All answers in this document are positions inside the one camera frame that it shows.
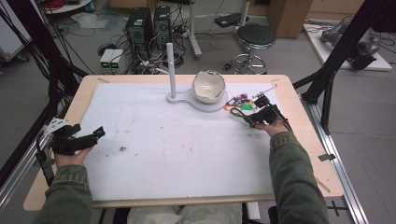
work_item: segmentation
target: human hand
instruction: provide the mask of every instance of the human hand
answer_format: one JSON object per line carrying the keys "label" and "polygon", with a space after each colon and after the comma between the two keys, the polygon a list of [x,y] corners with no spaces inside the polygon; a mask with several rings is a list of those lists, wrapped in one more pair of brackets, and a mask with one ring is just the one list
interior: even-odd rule
{"label": "human hand", "polygon": [[277,133],[287,133],[289,129],[283,123],[282,119],[276,118],[272,124],[258,123],[255,126],[256,129],[265,130],[270,137],[273,137]]}
{"label": "human hand", "polygon": [[66,165],[80,165],[84,166],[85,157],[90,153],[93,147],[88,147],[81,150],[78,154],[74,156],[65,156],[55,153],[55,163],[56,167],[62,167]]}

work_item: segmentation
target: floor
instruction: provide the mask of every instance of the floor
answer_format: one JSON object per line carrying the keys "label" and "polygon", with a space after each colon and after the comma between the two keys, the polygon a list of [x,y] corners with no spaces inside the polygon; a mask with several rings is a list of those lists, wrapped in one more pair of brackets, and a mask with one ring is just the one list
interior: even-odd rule
{"label": "floor", "polygon": [[[58,18],[59,23],[70,33],[65,37],[81,59],[95,74],[101,74],[99,46],[109,43],[114,35],[121,35],[125,21],[107,15],[110,26],[106,29],[78,29],[70,24],[70,15]],[[197,33],[208,30],[213,16],[196,19]],[[251,17],[250,22],[266,24],[265,18]],[[212,32],[224,32],[216,24]],[[224,36],[205,35],[198,38],[203,52],[201,60],[195,61],[191,46],[185,40],[187,52],[184,64],[177,74],[197,74],[212,69],[227,74],[223,65],[234,55],[242,52],[234,33]],[[396,63],[395,53],[385,49],[380,55],[391,65]],[[307,36],[300,34],[296,39],[279,38],[266,50],[258,50],[267,66],[268,74],[287,75],[292,82],[307,77],[321,67],[320,60]],[[72,53],[76,66],[85,65]],[[36,68],[35,62],[21,63],[17,60],[0,68],[0,148],[3,166],[13,149],[21,141],[39,113],[46,105],[48,83]],[[371,223],[396,223],[396,70],[389,72],[352,71],[340,69],[334,80],[330,132],[346,167],[348,176],[359,197],[367,219]],[[308,86],[301,87],[303,93]],[[35,213],[23,210],[23,200],[34,181],[38,169],[33,167],[23,179],[7,207],[0,214],[0,223],[30,222]],[[335,204],[339,209],[329,209],[331,223],[353,223],[343,198],[327,199],[328,206]],[[274,203],[259,203],[262,223],[269,223],[266,211]],[[98,223],[101,210],[94,209],[92,223]],[[114,209],[107,209],[103,223],[111,223]]]}

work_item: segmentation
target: sleeve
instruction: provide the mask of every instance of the sleeve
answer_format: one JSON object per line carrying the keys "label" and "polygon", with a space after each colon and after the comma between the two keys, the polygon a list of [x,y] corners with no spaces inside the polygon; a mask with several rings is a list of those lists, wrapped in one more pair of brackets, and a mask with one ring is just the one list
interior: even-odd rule
{"label": "sleeve", "polygon": [[271,139],[270,170],[279,223],[329,223],[311,160],[293,133]]}
{"label": "sleeve", "polygon": [[90,223],[92,195],[87,169],[79,165],[60,167],[49,189],[46,202],[34,224]]}

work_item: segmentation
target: bowl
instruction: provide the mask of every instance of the bowl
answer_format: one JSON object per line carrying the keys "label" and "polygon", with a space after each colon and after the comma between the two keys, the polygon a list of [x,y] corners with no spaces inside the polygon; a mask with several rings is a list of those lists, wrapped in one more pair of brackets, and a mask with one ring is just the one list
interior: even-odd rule
{"label": "bowl", "polygon": [[224,95],[225,81],[220,73],[205,70],[195,76],[192,88],[195,98],[203,103],[213,104]]}

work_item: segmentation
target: stool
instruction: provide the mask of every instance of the stool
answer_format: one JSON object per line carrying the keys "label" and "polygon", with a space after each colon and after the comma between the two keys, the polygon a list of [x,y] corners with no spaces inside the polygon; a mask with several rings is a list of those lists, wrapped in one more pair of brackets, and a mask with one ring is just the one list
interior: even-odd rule
{"label": "stool", "polygon": [[276,35],[269,26],[247,24],[238,29],[238,41],[248,47],[248,53],[239,54],[224,68],[229,70],[232,66],[236,74],[267,74],[265,62],[257,55],[255,49],[271,48],[276,42]]}

